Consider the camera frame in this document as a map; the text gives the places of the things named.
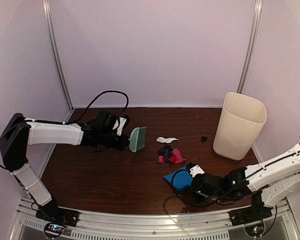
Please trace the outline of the blue plastic dustpan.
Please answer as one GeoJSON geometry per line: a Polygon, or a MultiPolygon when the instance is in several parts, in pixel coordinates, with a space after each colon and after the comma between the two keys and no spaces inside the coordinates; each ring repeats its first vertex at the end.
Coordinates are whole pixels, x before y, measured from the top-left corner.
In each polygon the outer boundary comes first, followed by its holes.
{"type": "Polygon", "coordinates": [[[185,166],[163,176],[163,178],[177,191],[184,191],[188,189],[193,181],[193,178],[190,176],[185,166]]]}

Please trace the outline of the green hand brush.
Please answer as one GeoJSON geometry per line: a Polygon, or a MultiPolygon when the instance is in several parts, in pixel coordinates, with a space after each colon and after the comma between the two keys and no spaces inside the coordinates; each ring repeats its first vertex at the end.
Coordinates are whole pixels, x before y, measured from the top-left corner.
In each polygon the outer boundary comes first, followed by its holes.
{"type": "Polygon", "coordinates": [[[136,127],[130,134],[129,150],[136,153],[145,148],[147,127],[136,127]]]}

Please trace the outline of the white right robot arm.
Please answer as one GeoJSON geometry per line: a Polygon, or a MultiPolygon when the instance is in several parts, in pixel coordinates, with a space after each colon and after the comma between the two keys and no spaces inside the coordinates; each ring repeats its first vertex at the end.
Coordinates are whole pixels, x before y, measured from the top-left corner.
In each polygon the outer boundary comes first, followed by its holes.
{"type": "Polygon", "coordinates": [[[266,208],[273,208],[299,187],[300,141],[279,156],[235,169],[224,177],[206,172],[195,173],[190,190],[198,205],[207,199],[227,203],[251,196],[254,204],[247,208],[246,216],[256,221],[266,208]]]}

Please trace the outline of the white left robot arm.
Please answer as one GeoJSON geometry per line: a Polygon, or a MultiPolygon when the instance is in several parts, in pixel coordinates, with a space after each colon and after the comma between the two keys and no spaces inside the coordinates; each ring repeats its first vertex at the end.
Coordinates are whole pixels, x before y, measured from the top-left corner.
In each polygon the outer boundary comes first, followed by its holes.
{"type": "Polygon", "coordinates": [[[0,135],[0,168],[13,176],[37,205],[37,212],[51,222],[59,221],[64,210],[33,169],[29,148],[65,144],[96,149],[102,145],[123,151],[131,142],[129,136],[123,134],[131,120],[129,115],[101,110],[88,121],[83,120],[84,116],[81,114],[73,120],[61,122],[15,113],[0,135]]]}

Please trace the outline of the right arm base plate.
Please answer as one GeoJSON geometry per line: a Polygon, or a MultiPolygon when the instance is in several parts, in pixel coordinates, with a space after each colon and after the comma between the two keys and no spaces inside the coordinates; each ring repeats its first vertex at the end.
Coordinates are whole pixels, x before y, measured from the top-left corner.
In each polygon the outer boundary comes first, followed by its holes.
{"type": "Polygon", "coordinates": [[[232,226],[245,225],[257,221],[261,221],[272,216],[272,209],[269,207],[249,206],[245,208],[231,210],[229,217],[232,226]]]}

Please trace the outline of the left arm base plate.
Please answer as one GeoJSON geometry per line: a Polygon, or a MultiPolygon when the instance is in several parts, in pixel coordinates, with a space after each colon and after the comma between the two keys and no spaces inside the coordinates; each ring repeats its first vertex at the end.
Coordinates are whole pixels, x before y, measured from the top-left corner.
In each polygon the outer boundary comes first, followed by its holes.
{"type": "Polygon", "coordinates": [[[76,227],[79,212],[66,208],[41,208],[37,210],[35,217],[61,226],[76,227]]]}

